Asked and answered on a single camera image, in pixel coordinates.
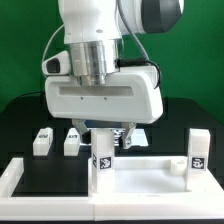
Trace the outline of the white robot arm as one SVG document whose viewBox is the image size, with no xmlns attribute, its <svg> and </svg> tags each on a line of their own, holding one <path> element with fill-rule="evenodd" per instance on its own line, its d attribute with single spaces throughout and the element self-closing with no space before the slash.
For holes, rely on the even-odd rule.
<svg viewBox="0 0 224 224">
<path fill-rule="evenodd" d="M 184 0 L 58 0 L 58 6 L 67 49 L 42 63 L 48 109 L 70 119 L 85 143 L 87 120 L 120 122 L 127 149 L 136 125 L 155 122 L 163 106 L 158 65 L 146 53 L 122 59 L 122 36 L 169 31 Z"/>
</svg>

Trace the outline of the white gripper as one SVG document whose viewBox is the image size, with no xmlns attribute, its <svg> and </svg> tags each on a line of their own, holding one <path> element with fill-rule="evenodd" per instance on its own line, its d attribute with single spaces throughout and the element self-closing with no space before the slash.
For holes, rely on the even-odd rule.
<svg viewBox="0 0 224 224">
<path fill-rule="evenodd" d="M 52 76 L 45 82 L 47 107 L 53 117 L 73 119 L 84 144 L 90 143 L 84 120 L 126 122 L 121 139 L 129 149 L 135 123 L 153 123 L 163 113 L 156 76 L 153 66 L 123 67 L 107 75 L 102 86 L 80 86 L 74 76 Z"/>
</svg>

